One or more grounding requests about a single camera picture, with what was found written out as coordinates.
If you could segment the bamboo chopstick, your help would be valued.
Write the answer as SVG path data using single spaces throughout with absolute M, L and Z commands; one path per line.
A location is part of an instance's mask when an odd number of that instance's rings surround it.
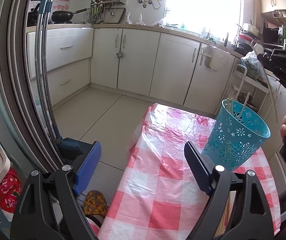
M 274 118 L 275 118 L 275 121 L 278 122 L 276 100 L 274 99 L 273 90 L 272 90 L 272 87 L 271 87 L 271 84 L 270 84 L 270 81 L 269 81 L 266 69 L 263 67 L 263 65 L 261 67 L 262 67 L 262 70 L 264 72 L 264 76 L 265 76 L 265 79 L 266 79 L 266 82 L 267 82 L 268 91 L 269 91 L 269 95 L 270 95 L 271 103 L 272 103 L 272 108 L 273 108 L 273 112 L 274 112 Z
M 227 106 L 226 106 L 227 111 L 228 111 L 231 115 L 233 115 L 233 114 L 234 114 L 234 113 L 233 113 L 233 99 L 227 98 L 226 103 L 227 103 Z
M 247 96 L 246 96 L 246 98 L 245 98 L 245 100 L 244 100 L 244 103 L 243 103 L 243 105 L 242 105 L 242 107 L 241 107 L 241 110 L 240 110 L 240 113 L 239 113 L 239 115 L 238 115 L 238 119 L 237 120 L 240 120 L 240 118 L 241 118 L 241 116 L 242 116 L 242 113 L 243 113 L 243 111 L 245 110 L 245 107 L 246 107 L 246 105 L 247 105 L 247 102 L 248 102 L 248 99 L 250 98 L 250 92 L 248 92 L 247 93 Z

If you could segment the cream kitchen cabinets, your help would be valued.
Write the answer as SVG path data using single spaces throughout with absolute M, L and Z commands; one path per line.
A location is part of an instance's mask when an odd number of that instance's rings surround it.
M 52 9 L 89 5 L 54 0 Z M 215 116 L 242 56 L 231 46 L 239 30 L 253 24 L 264 38 L 271 24 L 286 23 L 286 0 L 127 0 L 125 8 L 119 24 L 89 24 L 85 12 L 70 23 L 50 24 L 46 46 L 51 109 L 62 137 L 99 141 L 103 162 L 115 170 L 125 168 L 125 143 L 143 103 Z M 269 96 L 260 116 L 271 137 L 262 148 L 280 186 L 286 90 L 275 79 L 270 83 L 278 122 Z

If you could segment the red patterned bag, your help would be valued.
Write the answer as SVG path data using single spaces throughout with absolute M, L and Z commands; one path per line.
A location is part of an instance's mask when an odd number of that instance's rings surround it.
M 14 213 L 21 194 L 21 181 L 11 167 L 0 182 L 0 208 L 7 213 Z

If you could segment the white storage rack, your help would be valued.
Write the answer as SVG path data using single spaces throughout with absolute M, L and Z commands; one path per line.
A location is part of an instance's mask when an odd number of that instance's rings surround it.
M 246 98 L 250 93 L 250 107 L 261 114 L 266 100 L 270 96 L 270 92 L 259 81 L 256 81 L 247 76 L 247 68 L 242 64 L 236 64 L 233 69 L 231 80 L 229 81 L 228 97 L 233 98 L 235 101 L 240 101 Z

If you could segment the yellow patterned slipper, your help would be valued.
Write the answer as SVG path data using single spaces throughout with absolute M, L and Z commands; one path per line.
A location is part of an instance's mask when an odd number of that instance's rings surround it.
M 108 206 L 103 193 L 97 190 L 89 191 L 86 195 L 83 204 L 83 212 L 86 216 L 101 216 L 105 217 L 108 211 Z

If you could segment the blue mop head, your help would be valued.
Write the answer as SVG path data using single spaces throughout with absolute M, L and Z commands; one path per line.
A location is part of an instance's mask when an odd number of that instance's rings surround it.
M 61 135 L 56 138 L 56 143 L 61 157 L 66 162 L 74 161 L 78 156 L 88 154 L 93 148 L 93 144 L 72 138 L 63 139 Z

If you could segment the teal perforated plastic basket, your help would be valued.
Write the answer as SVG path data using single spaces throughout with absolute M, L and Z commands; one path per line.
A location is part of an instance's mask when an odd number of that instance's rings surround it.
M 222 101 L 208 141 L 202 154 L 215 165 L 234 171 L 245 163 L 270 138 L 266 122 L 250 108 L 245 107 L 240 120 L 242 104 L 233 100 L 233 115 L 227 109 L 227 99 Z

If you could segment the pink checkered tablecloth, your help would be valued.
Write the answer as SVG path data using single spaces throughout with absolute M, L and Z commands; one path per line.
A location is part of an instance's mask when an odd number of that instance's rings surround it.
M 137 127 L 128 163 L 101 226 L 99 239 L 186 239 L 208 196 L 184 157 L 188 141 L 202 150 L 215 120 L 153 104 Z

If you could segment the black frying pan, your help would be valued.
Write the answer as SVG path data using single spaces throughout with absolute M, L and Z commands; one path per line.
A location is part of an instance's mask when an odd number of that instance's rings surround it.
M 81 12 L 86 12 L 87 8 L 72 11 L 57 10 L 52 13 L 51 20 L 54 24 L 70 23 L 75 14 L 80 14 Z

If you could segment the wall utensil rack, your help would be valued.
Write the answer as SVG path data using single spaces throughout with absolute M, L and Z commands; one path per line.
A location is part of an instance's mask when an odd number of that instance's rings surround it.
M 119 24 L 126 13 L 126 2 L 127 0 L 90 0 L 84 19 L 89 24 Z

